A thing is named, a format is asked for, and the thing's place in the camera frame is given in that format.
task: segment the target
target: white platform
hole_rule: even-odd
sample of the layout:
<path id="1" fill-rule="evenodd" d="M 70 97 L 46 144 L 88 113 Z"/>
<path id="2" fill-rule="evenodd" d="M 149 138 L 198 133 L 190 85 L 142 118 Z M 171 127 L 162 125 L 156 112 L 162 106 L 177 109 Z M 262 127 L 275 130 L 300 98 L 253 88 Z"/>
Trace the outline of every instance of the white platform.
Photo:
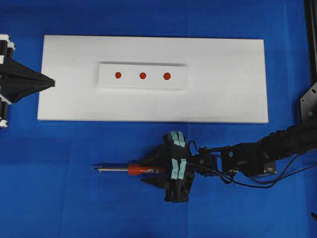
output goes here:
<path id="1" fill-rule="evenodd" d="M 101 64 L 178 66 L 187 85 L 105 88 Z M 45 36 L 42 73 L 41 120 L 268 122 L 263 40 Z"/>

